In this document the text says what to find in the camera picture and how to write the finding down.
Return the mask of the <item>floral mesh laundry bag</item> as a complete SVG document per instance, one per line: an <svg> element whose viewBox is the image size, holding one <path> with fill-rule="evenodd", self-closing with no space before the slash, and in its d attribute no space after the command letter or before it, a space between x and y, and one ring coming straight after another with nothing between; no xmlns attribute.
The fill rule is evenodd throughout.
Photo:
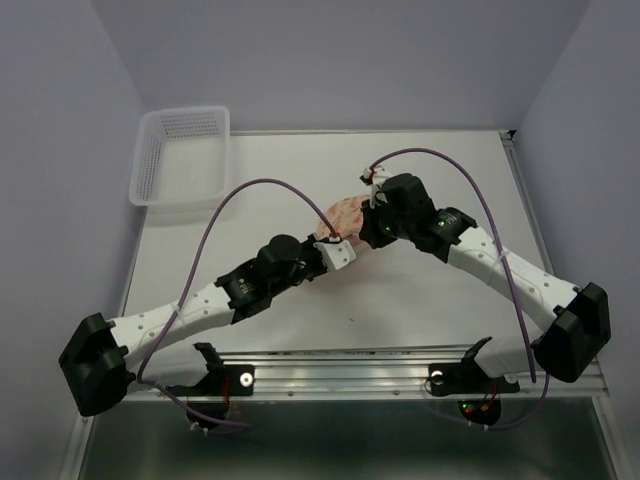
<svg viewBox="0 0 640 480"><path fill-rule="evenodd" d="M360 239L360 231L363 226L361 211L363 203L369 203L368 195L344 198L324 212L324 216L336 232L343 240L347 240L351 244L358 256L371 251L371 247Z"/></svg>

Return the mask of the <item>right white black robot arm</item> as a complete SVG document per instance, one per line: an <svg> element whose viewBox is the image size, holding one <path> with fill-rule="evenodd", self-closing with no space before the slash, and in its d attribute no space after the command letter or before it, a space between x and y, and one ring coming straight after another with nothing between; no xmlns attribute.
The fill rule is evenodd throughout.
<svg viewBox="0 0 640 480"><path fill-rule="evenodd" d="M446 381L482 390L495 379L541 368L575 382L611 338L608 296L599 285L558 279L505 248L469 215L435 207L422 181L408 173L369 171L361 181L370 197L361 205L362 241L373 249L402 239L462 270L513 302L541 334L533 342L486 337L468 350Z"/></svg>

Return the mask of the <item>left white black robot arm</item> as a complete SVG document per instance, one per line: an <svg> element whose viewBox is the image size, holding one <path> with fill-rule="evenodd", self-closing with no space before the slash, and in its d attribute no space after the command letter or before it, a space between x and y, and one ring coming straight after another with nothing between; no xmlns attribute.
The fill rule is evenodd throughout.
<svg viewBox="0 0 640 480"><path fill-rule="evenodd" d="M84 318L58 360L79 413L95 416L122 401L134 369L148 366L155 352L255 316L277 295L350 260L340 243L277 235L255 257L173 303L129 317Z"/></svg>

